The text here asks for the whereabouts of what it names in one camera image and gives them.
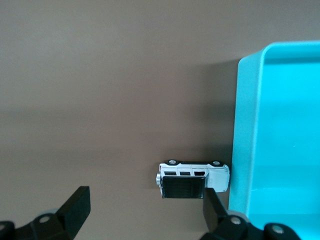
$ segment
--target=gray background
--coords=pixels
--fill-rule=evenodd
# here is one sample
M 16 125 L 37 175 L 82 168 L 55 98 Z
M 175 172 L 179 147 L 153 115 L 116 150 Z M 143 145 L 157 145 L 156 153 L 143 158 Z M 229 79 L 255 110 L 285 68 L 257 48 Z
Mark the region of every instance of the gray background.
M 196 240 L 200 199 L 162 199 L 159 163 L 232 158 L 239 59 L 320 39 L 320 1 L 0 2 L 0 218 L 80 185 L 78 240 Z M 228 202 L 228 193 L 221 196 Z

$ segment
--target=toy car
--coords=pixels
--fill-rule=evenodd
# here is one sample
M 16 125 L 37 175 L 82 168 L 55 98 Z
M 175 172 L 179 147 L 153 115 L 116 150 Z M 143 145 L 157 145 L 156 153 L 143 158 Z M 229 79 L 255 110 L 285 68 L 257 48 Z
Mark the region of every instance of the toy car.
M 225 192 L 230 170 L 219 161 L 188 162 L 170 159 L 160 163 L 156 184 L 163 198 L 203 199 L 205 188 Z

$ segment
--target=blue plastic container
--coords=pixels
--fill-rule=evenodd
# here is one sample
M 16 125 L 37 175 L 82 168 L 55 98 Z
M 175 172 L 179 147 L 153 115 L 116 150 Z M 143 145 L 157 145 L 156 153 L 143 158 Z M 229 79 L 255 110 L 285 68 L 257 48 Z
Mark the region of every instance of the blue plastic container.
M 320 240 L 320 41 L 239 62 L 229 209 Z

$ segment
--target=white toy car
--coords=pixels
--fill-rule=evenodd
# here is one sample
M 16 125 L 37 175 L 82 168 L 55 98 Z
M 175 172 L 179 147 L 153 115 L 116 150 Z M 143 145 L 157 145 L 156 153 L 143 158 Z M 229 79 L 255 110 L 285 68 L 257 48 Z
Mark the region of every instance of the white toy car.
M 205 188 L 225 192 L 230 170 L 219 161 L 189 162 L 171 159 L 160 163 L 156 184 L 163 198 L 202 199 Z

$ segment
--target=blue bin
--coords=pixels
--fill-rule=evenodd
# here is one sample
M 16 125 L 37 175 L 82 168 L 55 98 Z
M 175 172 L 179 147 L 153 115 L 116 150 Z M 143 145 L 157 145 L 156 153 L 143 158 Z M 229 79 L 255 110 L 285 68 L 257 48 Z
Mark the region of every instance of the blue bin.
M 320 41 L 240 60 L 231 171 L 230 210 L 320 239 Z

